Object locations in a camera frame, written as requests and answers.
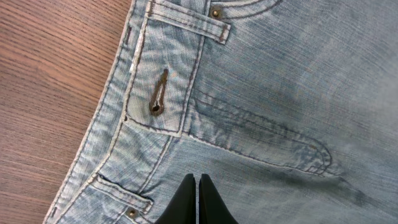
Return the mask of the light blue denim shorts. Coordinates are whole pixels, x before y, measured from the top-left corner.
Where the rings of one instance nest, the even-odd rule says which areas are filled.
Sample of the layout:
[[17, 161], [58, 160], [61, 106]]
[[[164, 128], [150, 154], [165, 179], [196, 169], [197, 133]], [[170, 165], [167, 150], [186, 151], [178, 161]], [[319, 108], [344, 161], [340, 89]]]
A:
[[45, 223], [154, 223], [186, 174], [239, 223], [397, 222], [396, 0], [133, 0]]

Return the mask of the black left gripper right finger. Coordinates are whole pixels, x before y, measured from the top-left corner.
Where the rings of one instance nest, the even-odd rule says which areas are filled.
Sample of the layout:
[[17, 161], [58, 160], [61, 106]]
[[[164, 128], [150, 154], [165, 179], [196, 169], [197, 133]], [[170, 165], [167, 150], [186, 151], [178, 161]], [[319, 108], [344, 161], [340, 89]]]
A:
[[238, 224], [208, 174], [199, 183], [199, 224]]

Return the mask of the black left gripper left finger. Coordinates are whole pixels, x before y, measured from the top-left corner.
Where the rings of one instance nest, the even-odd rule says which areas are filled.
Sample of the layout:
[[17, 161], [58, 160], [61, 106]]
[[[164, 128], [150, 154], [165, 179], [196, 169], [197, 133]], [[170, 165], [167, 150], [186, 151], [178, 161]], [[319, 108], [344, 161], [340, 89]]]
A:
[[155, 224], [196, 224], [196, 188], [193, 174], [187, 174]]

